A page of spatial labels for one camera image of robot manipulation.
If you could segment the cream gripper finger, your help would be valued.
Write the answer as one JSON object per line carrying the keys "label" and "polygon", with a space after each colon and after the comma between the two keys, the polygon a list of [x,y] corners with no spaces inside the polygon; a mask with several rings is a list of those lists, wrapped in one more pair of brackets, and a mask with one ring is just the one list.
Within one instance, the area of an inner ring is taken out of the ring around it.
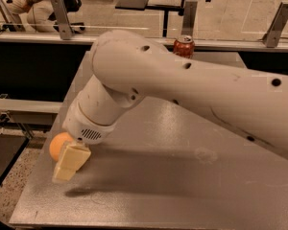
{"label": "cream gripper finger", "polygon": [[65,142],[60,150],[53,180],[55,182],[69,181],[84,165],[91,155],[91,151],[84,143]]}

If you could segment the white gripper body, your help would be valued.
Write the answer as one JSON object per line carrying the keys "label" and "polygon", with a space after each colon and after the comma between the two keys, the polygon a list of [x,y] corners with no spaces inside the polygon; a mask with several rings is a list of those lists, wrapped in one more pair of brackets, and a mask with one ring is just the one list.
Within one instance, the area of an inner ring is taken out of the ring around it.
{"label": "white gripper body", "polygon": [[90,121],[82,112],[78,100],[75,99],[67,110],[62,128],[75,140],[95,145],[102,143],[114,131],[115,124],[102,126]]}

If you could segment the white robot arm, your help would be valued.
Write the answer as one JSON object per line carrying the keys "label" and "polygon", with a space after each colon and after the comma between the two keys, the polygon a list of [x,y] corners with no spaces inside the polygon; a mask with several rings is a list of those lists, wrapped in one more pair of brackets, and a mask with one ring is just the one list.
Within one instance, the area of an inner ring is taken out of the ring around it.
{"label": "white robot arm", "polygon": [[180,57],[132,32],[113,30],[90,49],[93,75],[68,107],[68,138],[54,169],[70,180],[118,119],[144,98],[175,103],[288,159],[288,76]]}

